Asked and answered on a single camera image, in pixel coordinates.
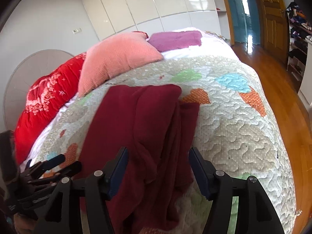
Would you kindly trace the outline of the person left hand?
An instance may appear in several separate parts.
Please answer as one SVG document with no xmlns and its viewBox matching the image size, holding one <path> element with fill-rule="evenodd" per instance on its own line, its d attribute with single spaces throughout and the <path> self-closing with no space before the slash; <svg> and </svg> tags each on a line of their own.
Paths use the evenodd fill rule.
<svg viewBox="0 0 312 234">
<path fill-rule="evenodd" d="M 36 226 L 36 221 L 26 218 L 23 215 L 14 215 L 14 228 L 18 234 L 32 234 Z"/>
</svg>

